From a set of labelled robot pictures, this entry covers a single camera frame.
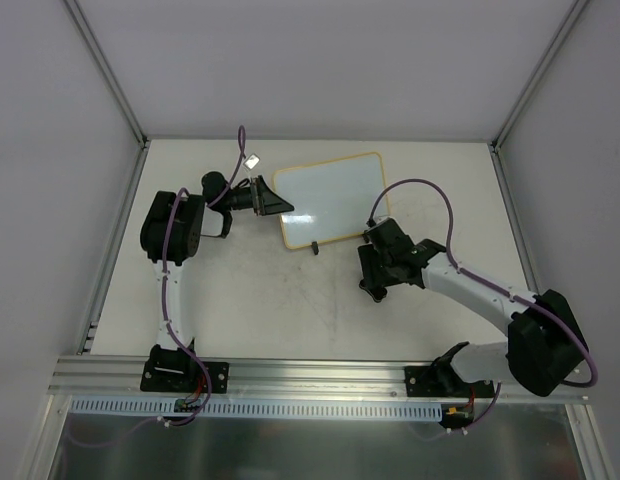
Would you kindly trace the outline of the yellow framed whiteboard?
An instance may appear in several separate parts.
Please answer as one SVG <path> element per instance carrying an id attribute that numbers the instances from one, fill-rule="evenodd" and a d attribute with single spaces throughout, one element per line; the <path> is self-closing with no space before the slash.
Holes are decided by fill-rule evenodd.
<path id="1" fill-rule="evenodd" d="M 362 235 L 386 188 L 377 152 L 280 169 L 272 180 L 275 193 L 294 206 L 280 216 L 284 245 L 290 250 Z"/>

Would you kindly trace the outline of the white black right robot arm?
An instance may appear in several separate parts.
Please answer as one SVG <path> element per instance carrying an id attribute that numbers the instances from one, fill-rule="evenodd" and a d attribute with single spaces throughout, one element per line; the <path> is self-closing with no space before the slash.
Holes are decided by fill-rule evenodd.
<path id="1" fill-rule="evenodd" d="M 528 392 L 549 396 L 558 386 L 576 387 L 570 374 L 593 359 L 563 295 L 542 294 L 487 279 L 452 261 L 443 245 L 414 242 L 392 218 L 369 221 L 358 249 L 359 286 L 374 302 L 397 285 L 443 295 L 490 323 L 500 342 L 460 342 L 437 357 L 418 384 L 439 395 L 460 395 L 478 382 L 516 382 Z"/>

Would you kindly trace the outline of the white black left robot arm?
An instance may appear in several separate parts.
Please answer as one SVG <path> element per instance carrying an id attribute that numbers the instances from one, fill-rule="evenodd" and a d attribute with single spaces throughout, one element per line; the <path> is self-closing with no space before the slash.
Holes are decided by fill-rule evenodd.
<path id="1" fill-rule="evenodd" d="M 294 205 L 276 194 L 259 175 L 232 186 L 218 171 L 201 179 L 202 192 L 156 193 L 140 231 L 141 249 L 153 265 L 160 295 L 160 319 L 152 356 L 170 357 L 193 350 L 195 333 L 185 312 L 182 286 L 186 262 L 198 252 L 203 238 L 228 236 L 234 211 L 257 216 L 289 213 Z"/>

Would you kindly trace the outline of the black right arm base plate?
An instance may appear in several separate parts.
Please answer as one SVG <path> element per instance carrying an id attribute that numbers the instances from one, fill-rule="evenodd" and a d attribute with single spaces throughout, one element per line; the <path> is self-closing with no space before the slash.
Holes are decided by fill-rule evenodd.
<path id="1" fill-rule="evenodd" d="M 403 369 L 406 395 L 418 398 L 492 399 L 496 392 L 493 382 L 467 383 L 450 367 L 408 365 Z"/>

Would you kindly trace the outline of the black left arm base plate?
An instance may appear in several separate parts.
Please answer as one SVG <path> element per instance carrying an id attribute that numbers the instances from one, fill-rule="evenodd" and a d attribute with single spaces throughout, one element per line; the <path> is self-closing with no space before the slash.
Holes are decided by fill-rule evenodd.
<path id="1" fill-rule="evenodd" d="M 197 362 L 182 349 L 168 350 L 155 345 L 144 363 L 140 390 L 151 393 L 201 393 L 225 394 L 230 364 L 204 361 L 210 377 L 203 373 Z"/>

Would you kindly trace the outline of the grey left wall post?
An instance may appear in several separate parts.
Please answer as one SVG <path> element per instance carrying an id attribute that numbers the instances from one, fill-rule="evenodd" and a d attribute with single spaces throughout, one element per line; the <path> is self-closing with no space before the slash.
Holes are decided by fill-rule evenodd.
<path id="1" fill-rule="evenodd" d="M 107 55 L 90 24 L 81 2 L 77 0 L 62 0 L 61 3 L 74 24 L 79 36 L 81 37 L 82 42 L 84 43 L 93 63 L 95 64 L 107 90 L 123 116 L 133 138 L 140 147 L 145 147 L 148 137 L 133 111 L 131 103 L 129 102 L 107 58 Z"/>

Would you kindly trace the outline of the aluminium front rail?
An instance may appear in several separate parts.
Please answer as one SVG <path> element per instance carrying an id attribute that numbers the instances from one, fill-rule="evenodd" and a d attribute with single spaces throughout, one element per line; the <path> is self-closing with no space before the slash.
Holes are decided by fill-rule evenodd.
<path id="1" fill-rule="evenodd" d="M 67 355 L 57 360 L 47 393 L 141 395 L 146 359 Z M 411 400 L 400 361 L 229 359 L 227 398 L 337 401 Z"/>

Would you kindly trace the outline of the grey corner wall post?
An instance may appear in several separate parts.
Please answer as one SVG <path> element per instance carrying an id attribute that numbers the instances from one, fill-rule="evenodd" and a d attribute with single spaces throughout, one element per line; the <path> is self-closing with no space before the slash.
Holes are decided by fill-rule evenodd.
<path id="1" fill-rule="evenodd" d="M 498 152 L 506 142 L 507 138 L 519 121 L 519 118 L 523 114 L 527 105 L 532 101 L 543 79 L 550 70 L 554 61 L 557 59 L 559 53 L 590 4 L 590 0 L 574 0 L 570 3 L 568 10 L 562 17 L 549 42 L 542 51 L 541 56 L 535 63 L 534 68 L 525 81 L 522 90 L 519 92 L 514 104 L 506 115 L 505 120 L 502 122 L 496 135 L 491 140 L 490 147 L 494 152 Z"/>

